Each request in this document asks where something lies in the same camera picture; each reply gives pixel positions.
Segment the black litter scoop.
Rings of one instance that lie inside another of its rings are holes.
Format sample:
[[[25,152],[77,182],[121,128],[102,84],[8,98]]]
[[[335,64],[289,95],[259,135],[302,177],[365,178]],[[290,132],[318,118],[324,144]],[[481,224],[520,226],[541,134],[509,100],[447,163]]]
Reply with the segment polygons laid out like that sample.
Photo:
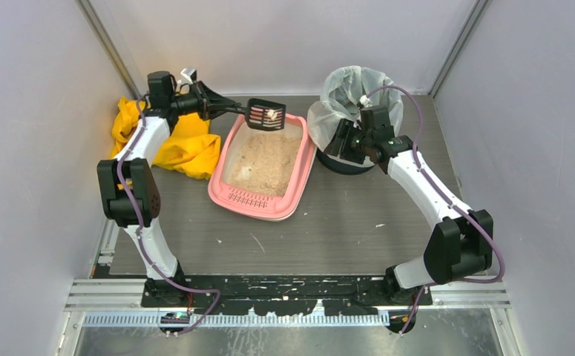
[[[285,127],[286,105],[265,99],[250,98],[244,110],[244,119],[252,130],[280,131]]]

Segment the white bin liner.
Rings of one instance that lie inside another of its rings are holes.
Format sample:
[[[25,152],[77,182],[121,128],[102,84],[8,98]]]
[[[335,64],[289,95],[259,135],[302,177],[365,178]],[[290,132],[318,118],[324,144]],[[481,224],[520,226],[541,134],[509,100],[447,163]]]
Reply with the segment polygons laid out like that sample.
[[[308,109],[309,136],[323,151],[332,141],[342,119],[354,122],[359,115],[358,105],[363,96],[372,105],[383,105],[389,113],[390,124],[398,133],[403,122],[404,103],[397,90],[385,88],[394,81],[385,73],[357,65],[340,67],[331,72],[320,94],[320,99]]]

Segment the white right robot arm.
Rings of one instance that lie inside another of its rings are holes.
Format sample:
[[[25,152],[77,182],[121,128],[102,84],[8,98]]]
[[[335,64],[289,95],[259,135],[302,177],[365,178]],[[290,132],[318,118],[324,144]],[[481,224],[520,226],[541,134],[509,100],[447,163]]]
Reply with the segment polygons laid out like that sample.
[[[341,119],[324,152],[349,162],[375,163],[418,206],[432,232],[420,257],[385,271],[388,300],[423,286],[442,285],[485,271],[493,264],[493,218],[463,203],[433,174],[414,141],[398,136],[382,105],[360,110],[360,122]]]

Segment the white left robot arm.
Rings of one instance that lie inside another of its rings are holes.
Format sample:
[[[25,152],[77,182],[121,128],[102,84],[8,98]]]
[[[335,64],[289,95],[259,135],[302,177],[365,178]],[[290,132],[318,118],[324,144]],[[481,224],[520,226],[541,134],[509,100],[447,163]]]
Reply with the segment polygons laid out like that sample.
[[[196,113],[201,122],[225,113],[245,114],[245,107],[214,92],[185,69],[184,86],[166,70],[149,73],[147,93],[136,102],[138,126],[128,143],[96,167],[105,216],[133,240],[145,265],[142,306],[181,306],[193,291],[185,284],[179,260],[160,226],[160,193],[151,167],[162,144],[173,134],[179,117]]]

